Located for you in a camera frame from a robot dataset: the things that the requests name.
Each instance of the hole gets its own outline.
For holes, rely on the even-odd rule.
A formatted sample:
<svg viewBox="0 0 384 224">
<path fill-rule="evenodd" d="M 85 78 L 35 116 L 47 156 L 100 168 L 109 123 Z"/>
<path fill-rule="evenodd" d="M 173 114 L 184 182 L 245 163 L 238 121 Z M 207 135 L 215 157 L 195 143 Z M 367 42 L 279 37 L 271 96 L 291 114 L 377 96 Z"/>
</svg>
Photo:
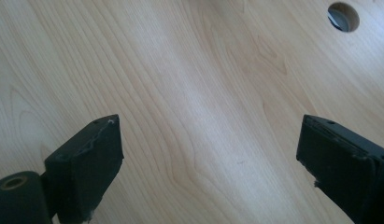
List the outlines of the hole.
<svg viewBox="0 0 384 224">
<path fill-rule="evenodd" d="M 353 32 L 360 25 L 357 11 L 346 3 L 333 3 L 328 8 L 328 19 L 332 26 L 342 32 Z"/>
<path fill-rule="evenodd" d="M 7 180 L 0 188 L 3 190 L 16 189 L 19 186 L 22 186 L 28 178 L 24 175 L 16 176 Z"/>
</svg>

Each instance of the circular hole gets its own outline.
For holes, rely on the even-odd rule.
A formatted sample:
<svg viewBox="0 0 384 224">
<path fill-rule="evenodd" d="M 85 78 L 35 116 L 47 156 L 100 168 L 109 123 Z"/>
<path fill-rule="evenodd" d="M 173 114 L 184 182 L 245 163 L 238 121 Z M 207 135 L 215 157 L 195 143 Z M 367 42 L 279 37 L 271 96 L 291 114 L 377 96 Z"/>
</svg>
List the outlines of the circular hole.
<svg viewBox="0 0 384 224">
<path fill-rule="evenodd" d="M 353 32 L 360 25 L 357 11 L 346 3 L 333 3 L 328 8 L 328 18 L 332 26 L 342 32 Z"/>
<path fill-rule="evenodd" d="M 22 186 L 26 179 L 28 179 L 26 176 L 16 176 L 9 180 L 7 180 L 0 188 L 3 190 L 11 190 L 16 189 L 19 186 Z"/>
</svg>

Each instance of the black clamp jaw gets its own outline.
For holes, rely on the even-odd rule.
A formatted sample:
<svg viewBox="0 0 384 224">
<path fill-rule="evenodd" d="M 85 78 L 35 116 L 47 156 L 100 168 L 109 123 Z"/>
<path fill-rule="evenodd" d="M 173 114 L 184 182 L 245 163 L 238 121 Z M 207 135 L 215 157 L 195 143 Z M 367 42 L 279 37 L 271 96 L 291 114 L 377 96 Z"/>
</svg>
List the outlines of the black clamp jaw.
<svg viewBox="0 0 384 224">
<path fill-rule="evenodd" d="M 20 172 L 0 180 L 0 223 L 81 223 L 121 168 L 118 115 L 97 119 L 45 160 L 46 172 Z"/>
<path fill-rule="evenodd" d="M 355 223 L 384 223 L 384 148 L 328 119 L 305 115 L 296 159 Z"/>
</svg>

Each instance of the wood grain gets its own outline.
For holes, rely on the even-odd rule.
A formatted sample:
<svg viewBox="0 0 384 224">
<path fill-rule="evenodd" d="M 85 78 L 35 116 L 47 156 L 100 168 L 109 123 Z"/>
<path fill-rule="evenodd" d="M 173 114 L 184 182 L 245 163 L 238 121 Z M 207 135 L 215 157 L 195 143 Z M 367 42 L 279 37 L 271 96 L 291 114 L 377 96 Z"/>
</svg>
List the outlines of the wood grain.
<svg viewBox="0 0 384 224">
<path fill-rule="evenodd" d="M 92 223 L 351 223 L 295 159 L 304 114 L 384 147 L 384 0 L 0 1 L 0 178 L 117 113 Z"/>
</svg>

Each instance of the wooden surface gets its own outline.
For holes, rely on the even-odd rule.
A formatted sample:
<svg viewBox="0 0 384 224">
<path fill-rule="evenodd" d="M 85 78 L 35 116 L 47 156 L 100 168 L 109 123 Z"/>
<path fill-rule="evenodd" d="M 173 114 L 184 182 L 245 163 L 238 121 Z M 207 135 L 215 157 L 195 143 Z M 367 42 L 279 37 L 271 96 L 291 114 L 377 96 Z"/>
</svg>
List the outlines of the wooden surface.
<svg viewBox="0 0 384 224">
<path fill-rule="evenodd" d="M 384 0 L 332 2 L 0 1 L 0 178 L 117 113 L 91 223 L 351 223 L 295 154 L 304 114 L 384 147 Z"/>
</svg>

